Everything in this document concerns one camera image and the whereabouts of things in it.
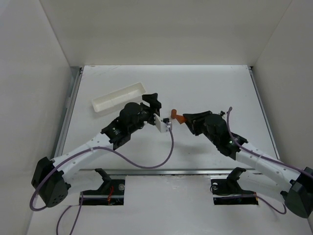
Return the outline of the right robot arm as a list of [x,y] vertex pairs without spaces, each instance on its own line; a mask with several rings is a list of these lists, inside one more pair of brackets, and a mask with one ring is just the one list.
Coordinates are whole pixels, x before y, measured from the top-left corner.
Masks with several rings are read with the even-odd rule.
[[312,168],[300,169],[279,161],[231,132],[230,112],[231,109],[219,114],[206,111],[183,117],[193,135],[205,135],[222,155],[259,172],[252,175],[243,168],[235,168],[227,178],[230,187],[258,192],[283,203],[293,214],[309,218],[313,212]]

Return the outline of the wooden wedge block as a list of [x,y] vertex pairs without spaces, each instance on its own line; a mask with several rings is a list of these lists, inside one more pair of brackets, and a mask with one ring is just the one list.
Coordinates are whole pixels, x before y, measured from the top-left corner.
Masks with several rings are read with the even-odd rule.
[[187,119],[181,115],[176,115],[176,120],[178,121],[179,124],[186,123],[186,121],[187,121]]

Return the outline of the white plastic tray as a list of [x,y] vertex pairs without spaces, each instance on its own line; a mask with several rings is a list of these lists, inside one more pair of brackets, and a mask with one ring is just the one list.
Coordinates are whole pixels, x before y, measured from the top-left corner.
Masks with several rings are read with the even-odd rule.
[[138,82],[120,90],[94,98],[91,103],[96,116],[106,116],[116,111],[120,111],[129,102],[138,103],[142,101],[142,95],[144,94],[146,94],[146,90],[142,83]]

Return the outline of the wooden cylinder block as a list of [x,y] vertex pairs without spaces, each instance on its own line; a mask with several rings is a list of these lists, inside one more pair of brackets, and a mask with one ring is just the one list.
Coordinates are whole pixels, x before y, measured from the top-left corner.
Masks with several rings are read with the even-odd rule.
[[171,119],[176,119],[177,118],[177,110],[176,109],[172,109],[171,110]]

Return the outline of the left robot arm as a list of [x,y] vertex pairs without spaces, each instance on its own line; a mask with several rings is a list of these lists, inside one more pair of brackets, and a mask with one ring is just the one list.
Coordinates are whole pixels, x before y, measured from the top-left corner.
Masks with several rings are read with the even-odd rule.
[[155,125],[155,116],[160,114],[162,104],[158,94],[142,95],[142,102],[129,102],[107,127],[90,141],[62,156],[37,162],[31,181],[35,189],[31,199],[41,197],[45,208],[61,203],[73,187],[70,178],[97,158],[101,150],[113,152],[131,139],[131,135],[145,124]]

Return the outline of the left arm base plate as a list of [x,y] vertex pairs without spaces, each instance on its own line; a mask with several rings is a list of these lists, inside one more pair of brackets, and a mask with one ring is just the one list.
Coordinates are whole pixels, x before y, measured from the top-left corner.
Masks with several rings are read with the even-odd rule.
[[97,190],[84,191],[79,202],[82,202],[83,206],[123,206],[124,192],[125,178],[111,179]]

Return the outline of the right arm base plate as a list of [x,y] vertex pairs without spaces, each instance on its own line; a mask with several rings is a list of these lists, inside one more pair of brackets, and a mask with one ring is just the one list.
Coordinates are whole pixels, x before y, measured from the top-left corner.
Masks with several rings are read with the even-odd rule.
[[234,187],[227,184],[227,179],[211,179],[210,191],[213,194],[213,203],[221,205],[259,205],[256,193],[242,190],[238,184]]

